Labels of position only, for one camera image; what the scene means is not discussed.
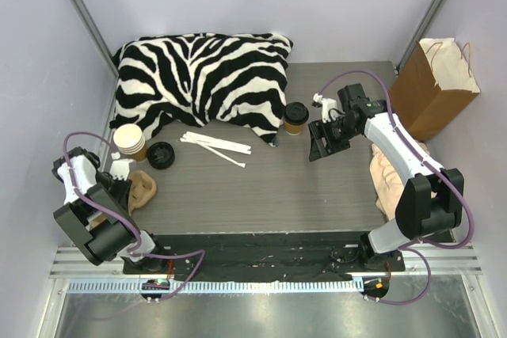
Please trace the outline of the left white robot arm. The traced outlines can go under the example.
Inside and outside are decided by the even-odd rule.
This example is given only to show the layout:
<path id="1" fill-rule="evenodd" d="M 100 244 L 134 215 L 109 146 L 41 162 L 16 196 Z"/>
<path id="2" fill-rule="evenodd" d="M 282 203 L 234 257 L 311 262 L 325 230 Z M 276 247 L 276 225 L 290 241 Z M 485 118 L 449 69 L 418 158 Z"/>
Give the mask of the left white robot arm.
<path id="1" fill-rule="evenodd" d="M 53 216 L 83 256 L 95 266 L 119 257 L 127 269 L 153 274 L 166 271 L 169 255 L 165 250 L 152 246 L 142 256 L 132 256 L 129 251 L 137 243 L 135 235 L 120 220 L 82 199 L 133 222 L 133 210 L 144 206 L 156 191 L 149 176 L 143 171 L 127 176 L 102 172 L 99 157 L 80 146 L 67 155 L 69 161 L 61 157 L 53 162 L 52 174 L 66 192 Z"/>

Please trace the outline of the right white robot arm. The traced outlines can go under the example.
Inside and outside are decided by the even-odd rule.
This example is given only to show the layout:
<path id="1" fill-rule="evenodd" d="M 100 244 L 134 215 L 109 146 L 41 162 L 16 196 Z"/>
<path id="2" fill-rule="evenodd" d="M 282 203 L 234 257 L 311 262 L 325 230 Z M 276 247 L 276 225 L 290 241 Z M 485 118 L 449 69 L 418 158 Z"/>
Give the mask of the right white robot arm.
<path id="1" fill-rule="evenodd" d="M 374 271 L 400 247 L 461 224 L 464 178 L 457 169 L 445 169 L 417 144 L 388 101 L 370 100 L 360 84 L 347 85 L 337 95 L 337 100 L 320 93 L 313 96 L 312 104 L 322 116 L 308 125 L 310 161 L 346 150 L 352 138 L 363 135 L 393 165 L 403 186 L 394 218 L 360 237 L 359 264 Z"/>

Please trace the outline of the stack of paper cups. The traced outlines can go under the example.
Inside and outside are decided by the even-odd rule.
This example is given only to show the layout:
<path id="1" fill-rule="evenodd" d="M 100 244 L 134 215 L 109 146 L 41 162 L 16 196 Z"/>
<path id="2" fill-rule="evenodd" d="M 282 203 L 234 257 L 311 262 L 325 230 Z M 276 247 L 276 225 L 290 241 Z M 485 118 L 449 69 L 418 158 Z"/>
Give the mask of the stack of paper cups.
<path id="1" fill-rule="evenodd" d="M 113 141 L 118 150 L 136 161 L 147 158 L 147 143 L 142 129 L 133 123 L 118 127 L 113 134 Z"/>

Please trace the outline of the brown paper coffee cup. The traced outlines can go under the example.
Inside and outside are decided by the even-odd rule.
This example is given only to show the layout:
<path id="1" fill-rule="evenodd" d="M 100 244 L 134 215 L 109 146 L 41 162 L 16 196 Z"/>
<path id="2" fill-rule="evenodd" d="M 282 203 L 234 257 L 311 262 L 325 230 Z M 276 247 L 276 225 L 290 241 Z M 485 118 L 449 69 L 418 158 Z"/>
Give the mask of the brown paper coffee cup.
<path id="1" fill-rule="evenodd" d="M 304 128 L 304 124 L 294 124 L 289 120 L 284 120 L 284 129 L 289 135 L 299 135 Z"/>

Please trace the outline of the black cup lid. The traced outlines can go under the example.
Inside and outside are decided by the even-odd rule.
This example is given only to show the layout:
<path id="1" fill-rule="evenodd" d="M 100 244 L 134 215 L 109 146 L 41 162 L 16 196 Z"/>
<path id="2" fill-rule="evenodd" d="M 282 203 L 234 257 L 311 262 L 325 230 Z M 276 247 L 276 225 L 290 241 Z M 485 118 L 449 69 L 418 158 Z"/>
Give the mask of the black cup lid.
<path id="1" fill-rule="evenodd" d="M 292 124 L 303 124 L 308 121 L 308 108 L 299 101 L 290 102 L 285 106 L 284 119 Z"/>

